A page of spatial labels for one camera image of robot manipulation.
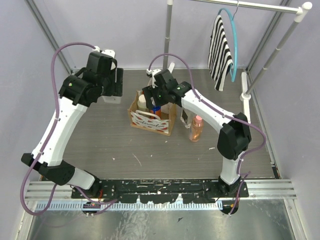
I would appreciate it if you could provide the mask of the pink cap lotion bottle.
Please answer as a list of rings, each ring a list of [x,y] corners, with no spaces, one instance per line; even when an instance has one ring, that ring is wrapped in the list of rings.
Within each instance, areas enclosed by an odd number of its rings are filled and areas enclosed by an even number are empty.
[[[204,120],[199,116],[196,115],[191,122],[189,128],[189,140],[192,142],[197,142],[202,134],[204,128]]]

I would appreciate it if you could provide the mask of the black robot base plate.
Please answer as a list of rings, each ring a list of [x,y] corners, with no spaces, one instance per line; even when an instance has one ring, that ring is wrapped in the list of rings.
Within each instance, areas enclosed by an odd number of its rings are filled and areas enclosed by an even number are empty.
[[[247,184],[240,180],[231,187],[220,179],[104,179],[95,186],[95,194],[83,191],[90,199],[117,199],[124,204],[172,204],[179,197],[183,204],[207,204],[237,195],[249,197]]]

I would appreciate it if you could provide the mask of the clear bottle grey cap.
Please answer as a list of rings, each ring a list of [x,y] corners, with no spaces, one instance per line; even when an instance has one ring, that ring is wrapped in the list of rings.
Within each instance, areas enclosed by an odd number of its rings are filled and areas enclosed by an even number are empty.
[[[188,109],[182,108],[180,120],[186,129],[189,129],[192,124],[194,113]]]

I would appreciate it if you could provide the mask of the blue cap orange bottle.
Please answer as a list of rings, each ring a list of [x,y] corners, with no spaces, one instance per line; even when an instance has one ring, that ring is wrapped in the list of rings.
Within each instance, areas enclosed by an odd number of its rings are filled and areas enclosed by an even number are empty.
[[[158,119],[158,120],[161,119],[162,113],[161,113],[161,107],[160,107],[160,106],[154,106],[154,107],[150,110],[150,112],[151,112],[152,114],[154,114],[154,115],[157,116],[157,117],[154,117],[154,116],[153,116],[153,118]]]

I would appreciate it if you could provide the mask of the white bottle grey cap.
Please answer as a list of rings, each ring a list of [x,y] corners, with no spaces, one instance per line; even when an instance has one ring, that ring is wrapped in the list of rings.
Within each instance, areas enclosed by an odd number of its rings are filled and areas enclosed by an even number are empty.
[[[120,104],[122,97],[121,96],[102,96],[102,99],[105,103],[108,103],[108,104]]]

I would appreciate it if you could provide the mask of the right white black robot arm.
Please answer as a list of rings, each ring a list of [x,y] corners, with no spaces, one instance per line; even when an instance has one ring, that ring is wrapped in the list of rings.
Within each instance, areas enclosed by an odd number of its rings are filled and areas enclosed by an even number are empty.
[[[178,83],[168,69],[148,69],[146,75],[151,83],[142,91],[148,109],[172,103],[200,116],[216,130],[217,150],[222,155],[218,189],[223,196],[231,197],[240,185],[240,156],[252,140],[247,117],[241,112],[233,114],[213,104],[186,81]]]

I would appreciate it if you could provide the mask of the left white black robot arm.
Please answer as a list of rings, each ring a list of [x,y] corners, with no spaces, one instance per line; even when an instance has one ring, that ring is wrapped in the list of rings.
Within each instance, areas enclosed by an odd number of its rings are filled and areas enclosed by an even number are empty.
[[[97,177],[74,167],[63,159],[70,137],[92,103],[102,98],[106,103],[120,104],[123,95],[123,73],[111,49],[95,49],[86,67],[68,76],[59,92],[59,112],[54,113],[36,148],[24,153],[21,161],[59,186],[82,188],[88,198],[100,193]]]

